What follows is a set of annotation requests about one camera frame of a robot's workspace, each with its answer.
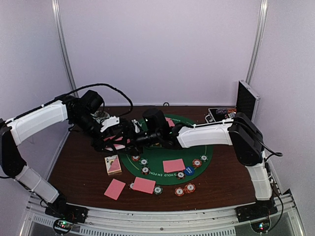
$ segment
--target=blue chip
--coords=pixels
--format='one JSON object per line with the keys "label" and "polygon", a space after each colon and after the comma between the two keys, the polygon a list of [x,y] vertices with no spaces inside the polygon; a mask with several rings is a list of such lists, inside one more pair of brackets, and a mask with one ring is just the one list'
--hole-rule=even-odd
{"label": "blue chip", "polygon": [[193,167],[188,166],[186,167],[186,169],[184,170],[185,175],[187,176],[192,176],[195,173],[195,170],[193,169]]}

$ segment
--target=dark wooden table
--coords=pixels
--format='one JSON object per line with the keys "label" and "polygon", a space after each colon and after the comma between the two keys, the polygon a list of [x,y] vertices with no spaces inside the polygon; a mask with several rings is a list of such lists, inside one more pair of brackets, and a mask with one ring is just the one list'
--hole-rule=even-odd
{"label": "dark wooden table", "polygon": [[[140,119],[149,107],[135,107],[126,118]],[[159,107],[166,114],[181,115],[196,123],[204,123],[206,107]],[[118,115],[128,107],[110,107],[110,115]],[[82,133],[71,132],[53,169],[49,181],[67,197],[68,202],[90,207],[139,211],[174,211],[209,209],[246,204],[255,201],[254,188],[244,166],[236,159],[233,147],[217,145],[204,173],[192,182],[196,191],[177,197],[176,185],[163,186],[161,195],[129,190],[134,176],[122,165],[121,174],[108,176],[104,153],[90,146],[91,140]],[[104,196],[113,178],[126,183],[117,201]]]}

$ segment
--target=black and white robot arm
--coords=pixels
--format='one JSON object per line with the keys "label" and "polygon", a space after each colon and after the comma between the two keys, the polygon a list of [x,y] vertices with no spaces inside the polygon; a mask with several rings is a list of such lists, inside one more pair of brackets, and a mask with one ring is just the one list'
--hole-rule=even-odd
{"label": "black and white robot arm", "polygon": [[92,146],[96,151],[113,154],[122,152],[137,155],[143,147],[156,143],[170,149],[233,145],[238,160],[250,173],[257,202],[263,204],[263,207],[272,207],[272,188],[265,168],[262,134],[244,114],[237,113],[234,119],[217,123],[192,126],[178,123],[169,127],[162,111],[153,108],[143,114],[148,130],[142,130],[137,121],[117,117],[110,117],[99,124],[91,114],[102,102],[96,92],[89,90],[82,98],[61,97],[22,117],[6,122],[0,120],[0,165],[4,173],[36,193],[60,215],[66,217],[71,213],[69,211],[73,209],[66,206],[66,197],[31,169],[17,149],[19,144],[33,134],[68,120],[92,138]]}

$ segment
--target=vertical metal rail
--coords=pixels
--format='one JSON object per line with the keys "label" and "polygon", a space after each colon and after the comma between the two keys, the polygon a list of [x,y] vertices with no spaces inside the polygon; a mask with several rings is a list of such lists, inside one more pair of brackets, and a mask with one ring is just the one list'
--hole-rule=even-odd
{"label": "vertical metal rail", "polygon": [[59,0],[52,0],[52,6],[53,6],[53,13],[54,13],[55,21],[56,21],[61,51],[63,55],[63,62],[64,62],[65,70],[68,76],[71,90],[75,90],[77,87],[75,85],[75,81],[74,81],[71,66],[70,66],[69,56],[68,56],[67,48],[65,45],[63,26],[62,26],[60,10],[59,10]]}
{"label": "vertical metal rail", "polygon": [[261,45],[262,37],[265,31],[266,19],[267,19],[267,10],[268,10],[268,0],[261,0],[259,18],[257,23],[256,38],[254,43],[254,48],[252,50],[252,58],[250,66],[247,72],[246,83],[251,84],[252,76],[255,71],[257,59],[258,59],[258,50]]}

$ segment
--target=oval green felt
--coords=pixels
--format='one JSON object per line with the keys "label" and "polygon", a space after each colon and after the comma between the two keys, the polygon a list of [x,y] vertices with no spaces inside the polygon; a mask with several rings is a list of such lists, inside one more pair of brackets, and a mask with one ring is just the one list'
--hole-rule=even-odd
{"label": "oval green felt", "polygon": [[[176,124],[178,122],[186,124],[194,124],[194,122],[188,118],[176,115],[165,115],[167,118],[171,118]],[[140,120],[139,123],[142,125],[144,130],[147,129],[144,120]],[[158,185],[173,185],[189,182],[196,178],[202,172],[206,170],[212,159],[213,146],[197,146],[191,148],[185,148],[182,150],[169,150],[162,147],[147,147],[144,148],[143,154],[140,155],[141,159],[147,159],[149,164],[147,167],[150,168],[148,175],[141,173],[142,165],[140,161],[133,161],[130,155],[120,154],[120,160],[124,166],[136,177],[142,177],[150,180],[155,180]],[[201,167],[195,168],[195,172],[192,176],[186,176],[184,179],[177,179],[176,173],[165,173],[163,169],[163,161],[175,160],[182,158],[185,166],[192,166],[194,159],[200,159],[202,155],[208,156],[208,161],[202,162]]]}

